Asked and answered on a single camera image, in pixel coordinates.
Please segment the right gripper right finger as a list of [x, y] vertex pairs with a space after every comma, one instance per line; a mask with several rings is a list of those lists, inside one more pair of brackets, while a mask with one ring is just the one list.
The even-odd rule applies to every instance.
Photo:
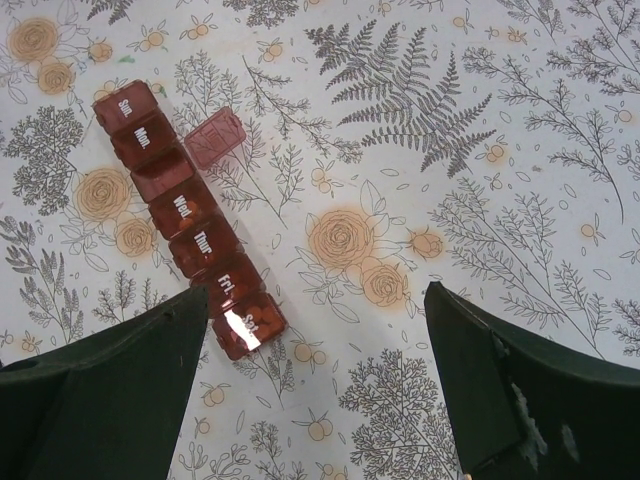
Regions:
[[465, 474], [638, 478], [638, 370], [501, 320], [440, 282], [424, 306]]

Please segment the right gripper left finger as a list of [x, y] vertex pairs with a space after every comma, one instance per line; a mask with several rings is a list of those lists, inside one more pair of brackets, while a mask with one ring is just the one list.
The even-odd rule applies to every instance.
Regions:
[[208, 323], [192, 287], [1, 369], [4, 479], [164, 479]]

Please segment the red weekly pill organizer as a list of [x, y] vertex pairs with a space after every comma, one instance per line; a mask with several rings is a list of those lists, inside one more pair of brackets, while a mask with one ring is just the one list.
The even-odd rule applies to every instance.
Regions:
[[205, 287], [227, 357], [238, 361], [282, 334], [280, 308], [199, 173], [245, 140], [233, 110], [219, 109], [184, 140], [141, 80], [95, 100], [93, 110], [178, 269]]

